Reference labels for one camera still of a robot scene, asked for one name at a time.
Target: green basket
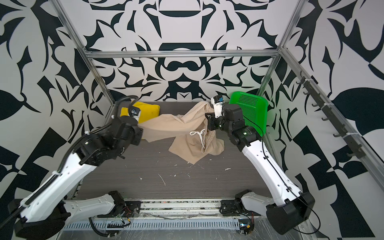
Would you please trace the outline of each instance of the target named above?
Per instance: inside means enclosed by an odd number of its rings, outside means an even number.
[[[229,100],[230,104],[238,104],[243,110],[243,115],[262,128],[263,132],[255,124],[245,119],[245,125],[252,126],[263,136],[266,131],[266,112],[268,101],[260,96],[250,93],[234,92]]]

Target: white drawstring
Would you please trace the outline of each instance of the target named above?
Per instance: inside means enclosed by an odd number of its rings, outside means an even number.
[[[203,152],[203,149],[205,148],[205,147],[204,147],[205,135],[203,135],[203,134],[205,133],[205,129],[201,130],[200,132],[192,131],[192,132],[189,133],[189,135],[193,136],[193,135],[195,135],[196,133],[197,133],[197,134],[199,135],[199,137],[200,137],[200,141],[201,141],[201,145],[202,145],[201,152],[204,153],[204,152]]]

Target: wall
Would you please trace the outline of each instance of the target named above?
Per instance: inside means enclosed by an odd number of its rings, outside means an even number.
[[[383,158],[384,2],[310,0],[289,51],[336,107]],[[283,170],[315,197],[319,239],[382,239],[384,193],[324,113],[279,62],[265,92],[268,127]],[[314,229],[319,221],[311,214]]]
[[[109,109],[46,0],[0,0],[0,221]],[[12,225],[0,231],[10,239]]]
[[[297,0],[63,0],[88,50],[276,49]],[[97,59],[116,98],[201,101],[256,93],[266,57]]]

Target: zip tie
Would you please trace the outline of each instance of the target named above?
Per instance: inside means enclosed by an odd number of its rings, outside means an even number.
[[[57,172],[57,171],[53,171],[53,172],[52,172],[52,175],[57,175],[57,176],[59,176],[59,177],[60,177],[60,176],[62,175],[62,173],[60,173],[60,172]]]
[[[345,137],[349,136],[349,135],[360,135],[358,132],[348,132],[346,133],[342,138],[344,139]]]
[[[333,104],[333,103],[325,103],[325,104],[323,104],[323,106],[320,108],[320,110],[322,110],[323,107],[325,107],[325,106],[327,106],[327,105],[334,105],[334,104]]]
[[[202,152],[202,153],[204,153],[204,152],[203,152],[203,149],[205,148],[205,147],[204,147],[205,135],[204,135],[204,136],[201,136],[201,135],[204,134],[204,132],[205,132],[205,129],[201,130],[200,132],[192,131],[192,132],[189,133],[189,135],[191,135],[191,136],[195,135],[196,133],[199,135],[199,137],[200,137],[200,142],[201,142],[201,145],[202,145],[202,148],[201,148],[201,152]]]

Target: white debris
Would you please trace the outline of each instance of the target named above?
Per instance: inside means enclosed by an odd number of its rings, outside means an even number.
[[[166,185],[166,183],[164,182],[164,179],[160,176],[161,180],[163,180],[163,183],[164,183],[164,186]]]

